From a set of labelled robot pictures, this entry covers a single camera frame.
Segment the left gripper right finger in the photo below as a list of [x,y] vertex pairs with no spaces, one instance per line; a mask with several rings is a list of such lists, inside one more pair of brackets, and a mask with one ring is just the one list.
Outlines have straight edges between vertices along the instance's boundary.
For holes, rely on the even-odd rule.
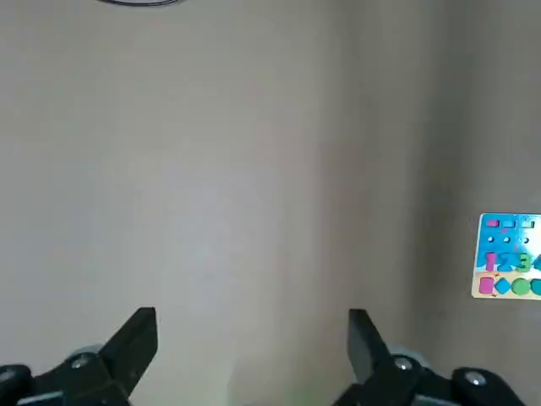
[[350,309],[347,355],[355,375],[335,405],[523,405],[495,373],[473,367],[436,374],[416,358],[393,354],[366,310]]

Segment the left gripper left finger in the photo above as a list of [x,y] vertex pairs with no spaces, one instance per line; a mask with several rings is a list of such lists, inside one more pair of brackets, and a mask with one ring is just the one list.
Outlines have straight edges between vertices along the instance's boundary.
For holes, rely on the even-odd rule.
[[72,354],[41,375],[2,365],[1,404],[130,405],[157,349],[156,309],[140,307],[99,349]]

